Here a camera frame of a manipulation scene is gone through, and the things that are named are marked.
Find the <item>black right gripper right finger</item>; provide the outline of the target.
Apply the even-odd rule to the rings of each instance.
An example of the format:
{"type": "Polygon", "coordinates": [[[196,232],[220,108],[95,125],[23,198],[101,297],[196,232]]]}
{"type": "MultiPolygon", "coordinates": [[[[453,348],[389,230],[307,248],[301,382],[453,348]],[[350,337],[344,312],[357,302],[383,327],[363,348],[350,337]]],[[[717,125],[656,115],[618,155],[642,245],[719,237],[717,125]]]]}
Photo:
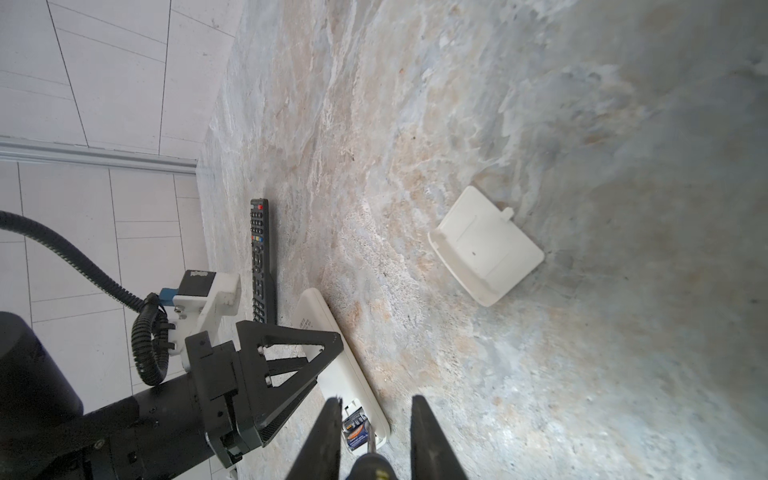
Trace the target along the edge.
{"type": "Polygon", "coordinates": [[[410,437],[412,479],[468,479],[422,395],[412,398],[410,437]]]}

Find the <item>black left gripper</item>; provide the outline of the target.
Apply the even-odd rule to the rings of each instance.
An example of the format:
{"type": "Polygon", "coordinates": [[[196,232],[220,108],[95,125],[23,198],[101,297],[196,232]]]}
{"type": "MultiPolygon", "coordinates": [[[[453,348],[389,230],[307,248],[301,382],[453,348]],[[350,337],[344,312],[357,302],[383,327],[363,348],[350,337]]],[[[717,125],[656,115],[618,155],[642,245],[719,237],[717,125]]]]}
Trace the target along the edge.
{"type": "Polygon", "coordinates": [[[124,470],[190,470],[211,457],[238,463],[272,441],[344,350],[334,331],[255,321],[236,329],[240,350],[196,334],[188,341],[191,371],[135,396],[138,420],[122,434],[124,470]],[[267,358],[275,346],[318,353],[267,358]]]}

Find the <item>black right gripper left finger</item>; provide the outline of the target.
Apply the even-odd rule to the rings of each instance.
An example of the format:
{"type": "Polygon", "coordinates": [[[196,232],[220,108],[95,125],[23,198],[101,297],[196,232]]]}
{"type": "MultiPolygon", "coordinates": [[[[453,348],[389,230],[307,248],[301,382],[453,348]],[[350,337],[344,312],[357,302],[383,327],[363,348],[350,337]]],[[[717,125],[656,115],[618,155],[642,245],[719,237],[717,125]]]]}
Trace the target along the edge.
{"type": "Polygon", "coordinates": [[[328,399],[313,425],[286,480],[339,478],[342,436],[342,399],[328,399]]]}

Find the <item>black yellow screwdriver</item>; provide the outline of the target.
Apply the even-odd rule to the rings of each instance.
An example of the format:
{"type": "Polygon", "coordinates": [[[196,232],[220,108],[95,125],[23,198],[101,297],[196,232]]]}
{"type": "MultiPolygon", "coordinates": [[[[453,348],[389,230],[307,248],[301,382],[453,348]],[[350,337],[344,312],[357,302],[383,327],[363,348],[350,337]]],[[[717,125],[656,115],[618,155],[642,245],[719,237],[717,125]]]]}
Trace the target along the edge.
{"type": "Polygon", "coordinates": [[[397,480],[391,464],[376,450],[375,430],[369,420],[365,421],[364,428],[367,433],[367,450],[355,461],[347,480],[397,480]]]}

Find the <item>white remote control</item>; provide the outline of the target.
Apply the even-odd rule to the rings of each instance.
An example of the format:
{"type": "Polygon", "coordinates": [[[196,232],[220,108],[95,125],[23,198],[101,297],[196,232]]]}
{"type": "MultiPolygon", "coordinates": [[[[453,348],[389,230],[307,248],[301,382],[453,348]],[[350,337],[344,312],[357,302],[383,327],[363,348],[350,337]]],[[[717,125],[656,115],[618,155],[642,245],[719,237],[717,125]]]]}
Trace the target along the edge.
{"type": "MultiPolygon", "coordinates": [[[[302,292],[291,323],[293,327],[305,330],[341,332],[326,301],[315,288],[302,292]]],[[[318,376],[317,387],[325,399],[342,399],[342,421],[362,407],[375,430],[376,449],[380,449],[390,435],[389,422],[348,344],[343,342],[342,345],[343,351],[318,376]]],[[[366,450],[367,445],[355,452],[348,451],[362,456],[366,450]]]]}

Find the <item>white battery cover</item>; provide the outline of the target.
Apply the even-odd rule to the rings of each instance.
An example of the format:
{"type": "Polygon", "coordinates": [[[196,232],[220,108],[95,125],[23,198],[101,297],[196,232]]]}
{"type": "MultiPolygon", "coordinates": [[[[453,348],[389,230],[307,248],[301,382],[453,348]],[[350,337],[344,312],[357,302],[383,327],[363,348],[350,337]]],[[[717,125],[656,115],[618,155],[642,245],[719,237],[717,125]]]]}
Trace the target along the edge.
{"type": "Polygon", "coordinates": [[[474,186],[458,197],[428,240],[450,273],[481,306],[497,303],[545,259],[512,221],[474,186]]]}

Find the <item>orange battery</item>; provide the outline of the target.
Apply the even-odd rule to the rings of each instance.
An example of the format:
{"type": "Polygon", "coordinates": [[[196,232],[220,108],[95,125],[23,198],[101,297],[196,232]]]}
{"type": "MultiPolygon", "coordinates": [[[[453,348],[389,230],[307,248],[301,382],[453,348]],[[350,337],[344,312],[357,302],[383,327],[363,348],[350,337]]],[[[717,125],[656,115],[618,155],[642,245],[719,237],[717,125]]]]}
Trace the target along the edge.
{"type": "Polygon", "coordinates": [[[350,452],[366,446],[370,439],[369,420],[362,407],[357,408],[342,421],[342,434],[350,452]]]}

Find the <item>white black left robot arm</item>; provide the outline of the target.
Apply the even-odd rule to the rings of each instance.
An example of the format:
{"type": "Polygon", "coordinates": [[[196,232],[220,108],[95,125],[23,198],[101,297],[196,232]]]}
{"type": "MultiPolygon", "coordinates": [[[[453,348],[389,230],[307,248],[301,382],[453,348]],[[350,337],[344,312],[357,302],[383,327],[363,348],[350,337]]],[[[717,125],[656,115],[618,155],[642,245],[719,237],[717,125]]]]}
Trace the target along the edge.
{"type": "Polygon", "coordinates": [[[172,479],[268,445],[340,355],[338,333],[241,321],[189,336],[186,374],[92,412],[18,315],[1,316],[5,479],[172,479]]]}

